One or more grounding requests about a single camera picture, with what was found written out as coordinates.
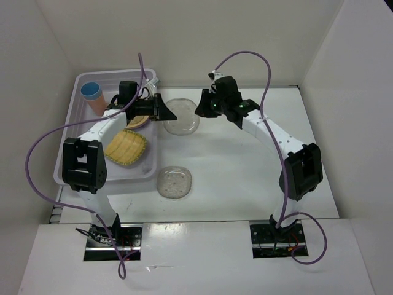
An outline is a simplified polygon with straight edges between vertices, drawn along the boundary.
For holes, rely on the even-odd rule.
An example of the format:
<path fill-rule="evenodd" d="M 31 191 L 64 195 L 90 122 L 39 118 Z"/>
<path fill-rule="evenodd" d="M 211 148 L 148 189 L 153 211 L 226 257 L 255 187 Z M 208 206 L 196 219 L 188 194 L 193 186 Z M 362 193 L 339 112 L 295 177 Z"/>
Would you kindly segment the clear glass dish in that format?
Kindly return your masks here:
<path fill-rule="evenodd" d="M 185 167 L 167 166 L 160 170 L 156 188 L 167 199 L 182 199 L 192 188 L 192 174 Z"/>
<path fill-rule="evenodd" d="M 166 102 L 166 106 L 172 111 L 177 120 L 163 122 L 165 130 L 176 136 L 191 135 L 200 124 L 200 117 L 195 114 L 196 104 L 186 98 L 172 99 Z"/>

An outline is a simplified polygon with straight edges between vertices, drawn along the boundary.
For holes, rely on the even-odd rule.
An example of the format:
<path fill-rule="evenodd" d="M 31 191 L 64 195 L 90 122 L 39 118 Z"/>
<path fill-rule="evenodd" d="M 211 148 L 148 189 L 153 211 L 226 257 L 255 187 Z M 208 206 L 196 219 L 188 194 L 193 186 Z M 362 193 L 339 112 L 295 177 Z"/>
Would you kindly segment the yellow plastic plate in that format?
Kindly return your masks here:
<path fill-rule="evenodd" d="M 137 128 L 141 128 L 149 121 L 149 116 L 135 116 L 133 120 L 131 120 L 128 125 L 125 127 L 127 130 L 134 130 Z"/>

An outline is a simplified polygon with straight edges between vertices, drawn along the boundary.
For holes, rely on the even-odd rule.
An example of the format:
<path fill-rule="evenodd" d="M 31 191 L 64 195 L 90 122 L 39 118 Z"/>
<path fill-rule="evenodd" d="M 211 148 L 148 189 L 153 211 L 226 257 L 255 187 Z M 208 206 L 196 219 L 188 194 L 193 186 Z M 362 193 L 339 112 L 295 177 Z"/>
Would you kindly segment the woven bamboo tray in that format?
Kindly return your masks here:
<path fill-rule="evenodd" d="M 105 148 L 104 155 L 116 164 L 129 166 L 143 155 L 146 147 L 147 140 L 144 136 L 124 129 L 114 136 Z"/>

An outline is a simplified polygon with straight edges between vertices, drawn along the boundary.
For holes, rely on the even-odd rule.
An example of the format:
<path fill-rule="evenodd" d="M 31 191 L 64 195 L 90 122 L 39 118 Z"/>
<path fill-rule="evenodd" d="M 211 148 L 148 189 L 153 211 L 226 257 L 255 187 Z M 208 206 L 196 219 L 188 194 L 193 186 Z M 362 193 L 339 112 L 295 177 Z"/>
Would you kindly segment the pink plastic cup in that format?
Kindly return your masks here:
<path fill-rule="evenodd" d="M 94 95 L 85 96 L 85 101 L 97 116 L 102 116 L 106 110 L 107 104 L 102 92 L 97 92 Z"/>

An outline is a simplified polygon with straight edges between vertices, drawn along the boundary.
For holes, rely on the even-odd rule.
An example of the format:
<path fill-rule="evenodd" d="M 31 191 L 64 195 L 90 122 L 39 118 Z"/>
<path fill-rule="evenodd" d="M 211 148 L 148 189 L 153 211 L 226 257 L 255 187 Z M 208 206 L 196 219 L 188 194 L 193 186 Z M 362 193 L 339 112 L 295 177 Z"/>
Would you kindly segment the blue plastic cup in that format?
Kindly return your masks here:
<path fill-rule="evenodd" d="M 97 82 L 87 82 L 81 86 L 80 93 L 86 100 L 93 101 L 101 96 L 102 90 Z"/>

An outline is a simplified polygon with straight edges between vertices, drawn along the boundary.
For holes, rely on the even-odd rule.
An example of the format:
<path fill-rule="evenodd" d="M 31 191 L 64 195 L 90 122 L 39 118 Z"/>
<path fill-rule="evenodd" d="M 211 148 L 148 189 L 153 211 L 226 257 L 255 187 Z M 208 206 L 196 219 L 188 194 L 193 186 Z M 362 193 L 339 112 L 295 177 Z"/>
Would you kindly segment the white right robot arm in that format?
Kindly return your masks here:
<path fill-rule="evenodd" d="M 316 143 L 306 144 L 294 138 L 267 116 L 264 110 L 267 88 L 260 104 L 257 104 L 242 98 L 233 77 L 214 71 L 209 78 L 210 110 L 217 115 L 225 115 L 227 120 L 279 156 L 279 187 L 284 197 L 270 216 L 269 234 L 277 242 L 284 241 L 300 214 L 302 198 L 314 191 L 323 180 L 321 150 Z"/>

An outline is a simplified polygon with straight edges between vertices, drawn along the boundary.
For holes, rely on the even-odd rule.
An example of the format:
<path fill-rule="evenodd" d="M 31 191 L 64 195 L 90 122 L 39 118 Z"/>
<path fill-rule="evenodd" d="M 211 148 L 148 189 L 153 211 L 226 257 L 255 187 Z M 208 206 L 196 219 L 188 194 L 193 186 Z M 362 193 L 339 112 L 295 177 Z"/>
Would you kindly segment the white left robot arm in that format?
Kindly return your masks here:
<path fill-rule="evenodd" d="M 100 235 L 113 246 L 122 239 L 122 227 L 103 191 L 108 175 L 106 162 L 128 167 L 144 155 L 148 140 L 127 127 L 135 117 L 150 122 L 176 122 L 180 117 L 159 93 L 141 97 L 142 86 L 135 81 L 120 81 L 119 92 L 109 104 L 101 98 L 98 84 L 85 84 L 81 90 L 92 91 L 92 105 L 99 118 L 85 133 L 65 139 L 62 178 L 84 200 L 92 218 L 91 235 Z"/>

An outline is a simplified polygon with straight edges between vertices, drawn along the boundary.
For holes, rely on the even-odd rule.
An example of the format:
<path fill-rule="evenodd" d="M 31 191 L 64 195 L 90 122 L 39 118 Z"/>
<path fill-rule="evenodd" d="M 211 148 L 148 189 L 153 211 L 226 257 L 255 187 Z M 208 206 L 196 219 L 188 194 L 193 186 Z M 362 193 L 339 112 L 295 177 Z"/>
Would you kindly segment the translucent plastic bin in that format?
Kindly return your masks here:
<path fill-rule="evenodd" d="M 114 95 L 119 93 L 121 81 L 135 81 L 139 85 L 144 85 L 146 80 L 141 77 L 140 69 L 118 70 L 118 71 L 99 71 L 83 73 L 77 76 L 68 107 L 65 124 L 69 127 L 62 130 L 61 142 L 58 156 L 53 172 L 54 180 L 63 185 L 63 142 L 68 138 L 80 138 L 82 140 L 99 140 L 103 144 L 103 149 L 112 141 L 117 132 L 120 131 L 120 124 L 113 119 L 98 122 L 99 118 L 88 105 L 86 99 L 81 94 L 81 88 L 88 82 L 96 82 L 101 87 L 104 99 L 107 103 Z M 157 169 L 158 152 L 158 124 L 146 122 L 142 127 L 135 130 L 147 141 L 147 146 L 140 156 L 131 165 L 121 165 L 105 157 L 107 168 L 106 184 L 118 182 L 143 181 L 150 178 Z"/>

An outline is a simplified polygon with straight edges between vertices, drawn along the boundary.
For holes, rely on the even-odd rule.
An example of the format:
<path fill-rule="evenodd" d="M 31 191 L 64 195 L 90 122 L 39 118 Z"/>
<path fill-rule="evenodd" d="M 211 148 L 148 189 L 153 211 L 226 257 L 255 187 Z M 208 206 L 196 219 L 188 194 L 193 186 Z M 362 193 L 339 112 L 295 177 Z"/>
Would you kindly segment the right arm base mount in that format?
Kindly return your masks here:
<path fill-rule="evenodd" d="M 291 257 L 294 250 L 295 257 L 308 256 L 303 226 L 296 223 L 287 234 L 275 236 L 267 221 L 251 223 L 249 225 L 254 259 Z"/>

